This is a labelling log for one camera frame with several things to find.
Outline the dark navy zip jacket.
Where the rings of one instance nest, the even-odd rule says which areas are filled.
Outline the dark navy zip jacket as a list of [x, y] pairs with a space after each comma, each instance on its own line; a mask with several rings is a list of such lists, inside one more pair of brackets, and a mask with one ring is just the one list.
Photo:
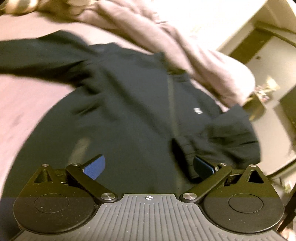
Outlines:
[[181, 194], [196, 183], [195, 157], [245, 169], [260, 161], [247, 113], [223, 112], [184, 71], [169, 72], [162, 53], [116, 44], [88, 45], [58, 31], [1, 42], [1, 73], [68, 82], [75, 90], [33, 130], [8, 174], [15, 198], [44, 163], [63, 168], [98, 154], [98, 182], [116, 194]]

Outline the yellow side table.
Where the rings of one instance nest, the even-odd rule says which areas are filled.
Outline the yellow side table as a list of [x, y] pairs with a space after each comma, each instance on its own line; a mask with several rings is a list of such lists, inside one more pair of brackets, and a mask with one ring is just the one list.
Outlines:
[[265, 105], [256, 92], [250, 94], [243, 109], [248, 114], [249, 121], [256, 121], [265, 113]]

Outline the purple duvet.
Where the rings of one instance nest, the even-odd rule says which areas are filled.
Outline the purple duvet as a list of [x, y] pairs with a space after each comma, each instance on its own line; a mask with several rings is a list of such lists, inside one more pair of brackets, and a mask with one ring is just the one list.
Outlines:
[[163, 52], [171, 70], [185, 70], [195, 86], [226, 107], [244, 105], [255, 88], [254, 75], [244, 64], [215, 50], [193, 49], [143, 1], [40, 1], [37, 9], [108, 30], [149, 52]]

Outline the purple bed sheet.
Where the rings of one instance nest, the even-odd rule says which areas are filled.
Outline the purple bed sheet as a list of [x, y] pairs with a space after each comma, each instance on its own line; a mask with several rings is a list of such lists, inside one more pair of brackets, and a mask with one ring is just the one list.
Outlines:
[[[103, 29], [66, 22], [36, 11], [23, 16], [1, 16], [2, 41], [37, 38], [58, 30], [74, 33], [90, 45], [114, 42], [124, 48], [146, 52]], [[67, 84], [47, 80], [1, 75], [1, 184], [4, 184], [19, 149], [38, 121], [72, 89]]]

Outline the dark wall television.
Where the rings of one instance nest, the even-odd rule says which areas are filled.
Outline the dark wall television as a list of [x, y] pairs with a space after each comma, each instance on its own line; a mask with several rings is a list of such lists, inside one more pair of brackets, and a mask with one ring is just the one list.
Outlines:
[[292, 126], [295, 128], [295, 120], [296, 120], [296, 88], [295, 86], [280, 99], [280, 105], [284, 113], [292, 123]]

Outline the wrapped flower bouquet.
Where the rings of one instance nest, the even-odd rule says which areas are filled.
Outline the wrapped flower bouquet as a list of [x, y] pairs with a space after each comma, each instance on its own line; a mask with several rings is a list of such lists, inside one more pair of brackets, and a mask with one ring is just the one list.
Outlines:
[[270, 76], [267, 77], [266, 81], [262, 85], [257, 85], [254, 89], [254, 93], [261, 102], [266, 102], [270, 99], [271, 93], [280, 89], [280, 86]]

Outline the dark door frame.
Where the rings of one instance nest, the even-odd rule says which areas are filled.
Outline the dark door frame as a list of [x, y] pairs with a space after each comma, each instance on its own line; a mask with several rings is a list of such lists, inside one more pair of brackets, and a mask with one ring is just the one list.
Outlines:
[[255, 28], [228, 56], [247, 64], [272, 37], [271, 33]]

